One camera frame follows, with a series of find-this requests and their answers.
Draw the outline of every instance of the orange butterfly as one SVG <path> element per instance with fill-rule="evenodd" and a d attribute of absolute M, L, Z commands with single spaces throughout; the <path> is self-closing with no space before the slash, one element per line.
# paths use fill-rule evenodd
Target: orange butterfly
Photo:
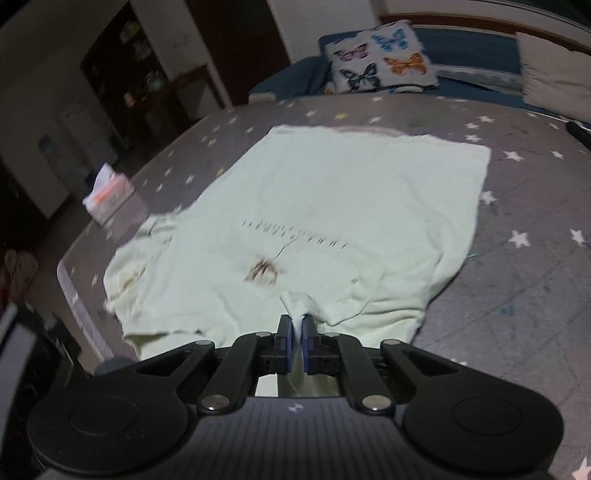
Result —
<path fill-rule="evenodd" d="M 416 70 L 421 74 L 427 73 L 427 67 L 423 63 L 423 58 L 418 53 L 411 55 L 406 62 L 389 59 L 388 57 L 384 57 L 384 60 L 390 65 L 392 73 L 395 73 L 396 75 L 404 75 L 407 70 Z"/>

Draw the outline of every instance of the door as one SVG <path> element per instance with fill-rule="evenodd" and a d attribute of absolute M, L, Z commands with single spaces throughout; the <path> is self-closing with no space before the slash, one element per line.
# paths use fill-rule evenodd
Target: door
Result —
<path fill-rule="evenodd" d="M 234 105 L 290 65 L 267 0 L 186 0 Z"/>
<path fill-rule="evenodd" d="M 0 160 L 0 254 L 32 250 L 45 237 L 48 220 Z"/>

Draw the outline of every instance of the star pattern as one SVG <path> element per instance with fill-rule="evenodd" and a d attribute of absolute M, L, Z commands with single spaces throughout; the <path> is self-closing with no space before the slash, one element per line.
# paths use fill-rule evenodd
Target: star pattern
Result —
<path fill-rule="evenodd" d="M 581 230 L 573 230 L 572 228 L 570 229 L 570 234 L 571 234 L 571 238 L 577 242 L 579 244 L 580 247 L 582 247 L 584 244 L 586 244 L 587 242 L 585 241 L 585 239 L 583 238 L 583 232 Z"/>
<path fill-rule="evenodd" d="M 530 241 L 527 239 L 527 232 L 519 233 L 517 230 L 513 230 L 513 236 L 507 240 L 508 242 L 513 242 L 515 244 L 515 248 L 520 248 L 522 246 L 530 247 Z"/>
<path fill-rule="evenodd" d="M 585 457 L 581 462 L 579 469 L 575 470 L 573 473 L 571 473 L 571 475 L 573 476 L 574 480 L 587 480 L 589 472 L 591 472 L 591 467 L 587 465 L 587 457 Z"/>
<path fill-rule="evenodd" d="M 507 160 L 515 160 L 515 161 L 521 161 L 523 160 L 523 157 L 520 156 L 517 152 L 503 152 L 506 156 L 507 156 Z"/>
<path fill-rule="evenodd" d="M 485 205 L 490 205 L 492 202 L 496 201 L 496 198 L 492 196 L 491 190 L 488 190 L 487 192 L 482 192 L 480 194 L 480 199 L 485 203 Z"/>

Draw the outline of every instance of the gray bed sheet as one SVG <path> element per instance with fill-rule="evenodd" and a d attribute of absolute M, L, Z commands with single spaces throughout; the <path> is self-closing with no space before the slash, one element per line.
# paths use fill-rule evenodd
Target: gray bed sheet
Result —
<path fill-rule="evenodd" d="M 134 197 L 104 227 L 90 224 L 59 265 L 63 291 L 99 357 L 135 355 L 103 308 L 102 277 L 117 247 L 148 213 L 193 203 L 280 124 L 371 125 L 491 147 L 472 251 L 429 306 L 415 344 L 546 395 L 566 424 L 552 472 L 570 479 L 591 453 L 591 155 L 564 122 L 543 115 L 367 93 L 262 103 L 205 118 L 133 178 Z"/>

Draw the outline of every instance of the pillow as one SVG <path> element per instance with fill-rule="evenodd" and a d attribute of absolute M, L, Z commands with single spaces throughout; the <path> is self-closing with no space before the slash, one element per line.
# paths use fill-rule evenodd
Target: pillow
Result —
<path fill-rule="evenodd" d="M 524 102 L 591 122 L 591 57 L 517 33 Z"/>
<path fill-rule="evenodd" d="M 335 93 L 437 84 L 435 70 L 408 20 L 363 30 L 329 43 Z"/>

